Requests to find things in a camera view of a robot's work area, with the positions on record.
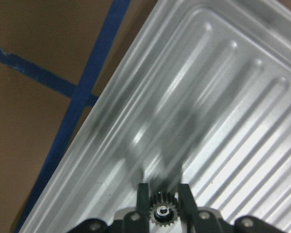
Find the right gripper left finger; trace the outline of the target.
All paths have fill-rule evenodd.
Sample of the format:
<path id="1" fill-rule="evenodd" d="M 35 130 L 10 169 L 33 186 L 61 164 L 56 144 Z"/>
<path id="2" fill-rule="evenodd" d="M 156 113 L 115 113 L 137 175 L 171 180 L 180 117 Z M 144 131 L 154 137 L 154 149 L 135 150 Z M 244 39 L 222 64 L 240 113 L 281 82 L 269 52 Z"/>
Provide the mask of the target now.
<path id="1" fill-rule="evenodd" d="M 138 184 L 136 211 L 140 218 L 138 220 L 140 233 L 149 232 L 149 189 L 147 183 Z"/>

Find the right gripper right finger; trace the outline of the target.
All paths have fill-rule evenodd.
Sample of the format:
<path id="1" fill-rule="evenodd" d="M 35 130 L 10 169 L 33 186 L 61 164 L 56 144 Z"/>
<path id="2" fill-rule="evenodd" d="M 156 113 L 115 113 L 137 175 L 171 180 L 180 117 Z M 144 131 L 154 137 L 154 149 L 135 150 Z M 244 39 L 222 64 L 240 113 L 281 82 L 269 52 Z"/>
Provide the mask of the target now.
<path id="1" fill-rule="evenodd" d="M 198 207 L 188 184 L 178 185 L 178 207 L 181 221 L 185 224 L 187 233 L 194 233 L 194 219 Z"/>

